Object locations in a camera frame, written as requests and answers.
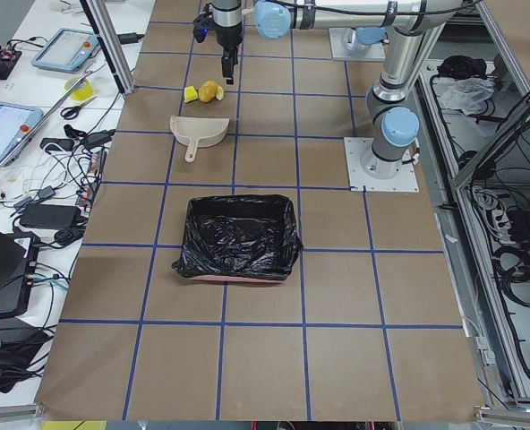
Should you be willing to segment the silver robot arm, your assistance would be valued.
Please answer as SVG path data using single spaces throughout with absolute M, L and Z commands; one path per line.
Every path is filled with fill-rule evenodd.
M 290 30 L 379 28 L 388 32 L 386 59 L 366 99 L 374 140 L 362 163 L 375 173 L 400 165 L 415 141 L 416 127 L 400 140 L 385 124 L 402 111 L 443 25 L 462 6 L 460 1 L 256 1 L 253 19 L 265 39 L 280 39 Z

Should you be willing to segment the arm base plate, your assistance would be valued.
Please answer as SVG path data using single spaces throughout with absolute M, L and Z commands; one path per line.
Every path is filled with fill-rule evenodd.
M 386 31 L 381 27 L 329 29 L 332 59 L 383 63 L 385 36 Z
M 397 161 L 382 161 L 372 152 L 373 138 L 344 139 L 349 189 L 353 192 L 418 193 L 409 149 Z

